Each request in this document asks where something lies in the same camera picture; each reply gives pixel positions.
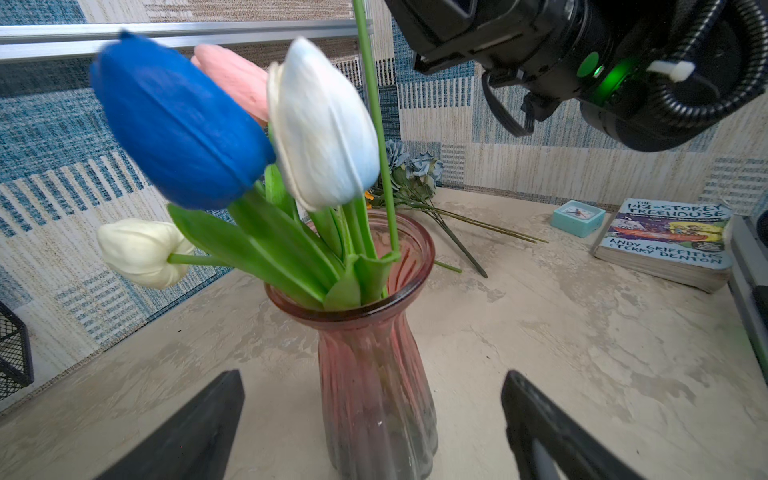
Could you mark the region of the pale blue-white artificial tulip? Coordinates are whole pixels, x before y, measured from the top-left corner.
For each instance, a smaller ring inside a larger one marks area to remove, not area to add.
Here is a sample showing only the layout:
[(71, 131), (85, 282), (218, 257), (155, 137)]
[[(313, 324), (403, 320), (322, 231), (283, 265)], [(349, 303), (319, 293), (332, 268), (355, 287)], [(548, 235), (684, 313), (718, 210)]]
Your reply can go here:
[(295, 39), (268, 71), (269, 125), (290, 195), (308, 212), (364, 197), (380, 175), (379, 145), (352, 83), (314, 43)]

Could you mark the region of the blue artificial tulip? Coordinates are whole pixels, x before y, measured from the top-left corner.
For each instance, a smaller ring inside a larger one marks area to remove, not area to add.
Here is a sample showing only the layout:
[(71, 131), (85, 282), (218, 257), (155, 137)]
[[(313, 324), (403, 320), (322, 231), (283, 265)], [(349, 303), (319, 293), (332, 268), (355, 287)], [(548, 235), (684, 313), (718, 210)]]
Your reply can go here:
[(90, 81), (121, 147), (167, 200), (172, 223), (196, 246), (213, 218), (304, 268), (327, 289), (339, 266), (264, 176), (276, 155), (264, 129), (180, 53), (130, 32), (104, 48)]

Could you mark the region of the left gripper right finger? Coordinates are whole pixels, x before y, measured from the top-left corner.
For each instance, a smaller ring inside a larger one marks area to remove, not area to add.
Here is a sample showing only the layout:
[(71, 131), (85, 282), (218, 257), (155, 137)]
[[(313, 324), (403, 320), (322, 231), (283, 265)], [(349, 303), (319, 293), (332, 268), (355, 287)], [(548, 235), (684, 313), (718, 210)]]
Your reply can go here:
[(638, 479), (521, 372), (501, 391), (506, 437), (521, 479)]

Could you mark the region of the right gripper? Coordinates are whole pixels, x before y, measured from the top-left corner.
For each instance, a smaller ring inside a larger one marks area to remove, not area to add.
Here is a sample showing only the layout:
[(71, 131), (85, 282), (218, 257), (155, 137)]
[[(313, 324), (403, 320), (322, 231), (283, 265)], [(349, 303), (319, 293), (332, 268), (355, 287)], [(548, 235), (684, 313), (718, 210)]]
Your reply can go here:
[(487, 70), (537, 74), (600, 28), (595, 1), (399, 1), (386, 3), (424, 75), (474, 61)]

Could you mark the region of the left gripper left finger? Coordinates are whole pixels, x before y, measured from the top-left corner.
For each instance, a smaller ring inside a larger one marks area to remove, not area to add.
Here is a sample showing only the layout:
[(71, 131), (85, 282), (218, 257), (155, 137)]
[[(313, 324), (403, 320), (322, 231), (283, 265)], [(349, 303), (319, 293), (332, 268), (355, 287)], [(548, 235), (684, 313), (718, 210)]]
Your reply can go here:
[(241, 374), (218, 375), (100, 479), (222, 479), (245, 400)]

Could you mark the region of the pink ribbed glass vase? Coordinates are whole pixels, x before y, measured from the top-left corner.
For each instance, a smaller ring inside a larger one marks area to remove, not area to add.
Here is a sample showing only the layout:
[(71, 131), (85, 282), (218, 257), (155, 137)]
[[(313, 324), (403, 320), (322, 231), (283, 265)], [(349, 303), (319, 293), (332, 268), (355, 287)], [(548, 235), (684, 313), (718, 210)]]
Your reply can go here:
[(435, 405), (406, 316), (432, 271), (435, 246), (403, 214), (397, 228), (401, 258), (382, 301), (312, 311), (265, 288), (277, 308), (318, 334), (326, 445), (343, 479), (425, 479), (438, 449)]

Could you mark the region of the pink artificial tulip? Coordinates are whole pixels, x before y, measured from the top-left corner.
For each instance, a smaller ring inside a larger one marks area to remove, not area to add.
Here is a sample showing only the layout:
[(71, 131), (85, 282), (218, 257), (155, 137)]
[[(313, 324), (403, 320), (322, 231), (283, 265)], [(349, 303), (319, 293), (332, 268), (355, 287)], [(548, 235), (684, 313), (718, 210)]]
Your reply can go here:
[(268, 73), (265, 70), (230, 49), (210, 44), (197, 45), (191, 62), (262, 127), (267, 125)]

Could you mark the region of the white artificial tulip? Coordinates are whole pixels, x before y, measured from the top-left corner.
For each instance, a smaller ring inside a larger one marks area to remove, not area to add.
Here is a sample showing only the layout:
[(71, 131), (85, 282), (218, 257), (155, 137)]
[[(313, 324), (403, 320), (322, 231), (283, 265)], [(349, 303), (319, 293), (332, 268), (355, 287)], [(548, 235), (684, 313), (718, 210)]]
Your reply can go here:
[(190, 266), (229, 267), (255, 276), (296, 302), (319, 308), (327, 289), (302, 267), (239, 228), (213, 218), (203, 236), (214, 251), (197, 255), (196, 246), (176, 225), (129, 218), (99, 227), (97, 243), (104, 262), (135, 284), (165, 289), (179, 283)]

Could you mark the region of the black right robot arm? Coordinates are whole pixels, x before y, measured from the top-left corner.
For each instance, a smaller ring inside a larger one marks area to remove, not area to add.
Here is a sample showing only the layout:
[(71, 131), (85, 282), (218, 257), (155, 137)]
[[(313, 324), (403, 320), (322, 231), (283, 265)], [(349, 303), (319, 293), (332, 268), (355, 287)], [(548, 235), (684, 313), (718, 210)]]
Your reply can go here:
[(708, 1), (392, 1), (429, 75), (482, 69), (491, 113), (529, 136), (565, 101), (640, 152), (679, 146), (762, 95), (767, 5)]

